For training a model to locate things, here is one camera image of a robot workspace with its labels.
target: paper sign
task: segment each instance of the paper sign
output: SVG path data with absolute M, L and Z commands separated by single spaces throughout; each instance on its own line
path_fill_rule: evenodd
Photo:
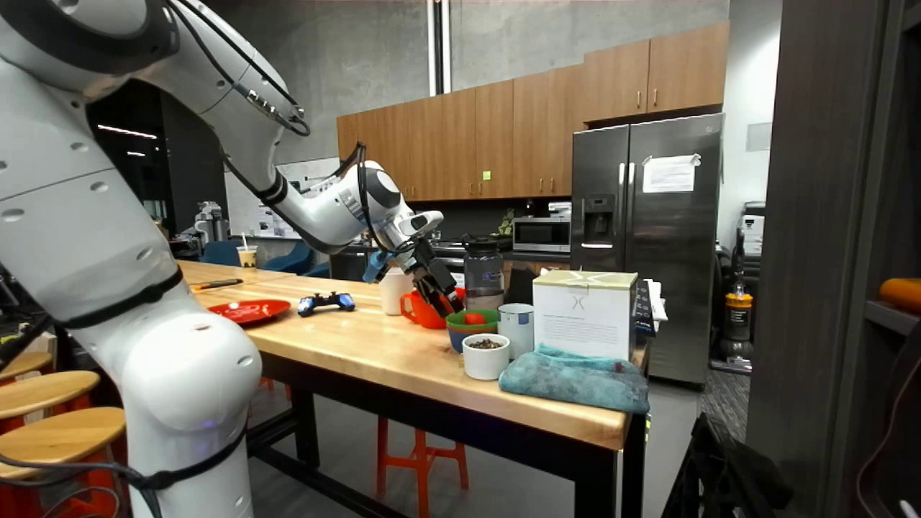
M 695 171 L 699 156 L 665 156 L 647 157 L 641 174 L 641 191 L 695 191 Z

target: microwave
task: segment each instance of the microwave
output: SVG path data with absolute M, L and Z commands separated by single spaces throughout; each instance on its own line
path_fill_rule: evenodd
M 570 253 L 570 219 L 516 219 L 513 250 Z

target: refrigerator door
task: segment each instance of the refrigerator door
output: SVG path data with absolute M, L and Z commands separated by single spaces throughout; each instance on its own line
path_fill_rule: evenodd
M 572 266 L 623 266 L 627 150 L 627 127 L 572 137 Z
M 650 377 L 703 386 L 712 354 L 719 115 L 630 127 L 624 263 L 662 281 Z

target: stool seat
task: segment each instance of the stool seat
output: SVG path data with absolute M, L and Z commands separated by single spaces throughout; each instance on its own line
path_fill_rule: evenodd
M 4 370 L 0 370 L 0 386 L 26 374 L 26 370 L 43 370 L 53 366 L 53 354 L 40 348 L 26 348 L 21 357 L 14 357 Z
M 125 412 L 119 406 L 93 406 L 0 435 L 0 455 L 24 463 L 72 463 L 109 446 L 122 432 Z M 0 463 L 0 476 L 28 476 L 33 472 Z
M 56 370 L 0 386 L 0 419 L 64 406 L 98 383 L 96 370 Z

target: bowl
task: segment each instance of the bowl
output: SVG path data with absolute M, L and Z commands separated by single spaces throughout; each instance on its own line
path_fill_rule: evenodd
M 513 344 L 505 334 L 466 334 L 460 344 L 463 374 L 473 379 L 499 379 L 513 358 Z
M 453 348 L 460 354 L 460 338 L 470 334 L 495 334 L 499 330 L 499 311 L 457 311 L 446 317 Z

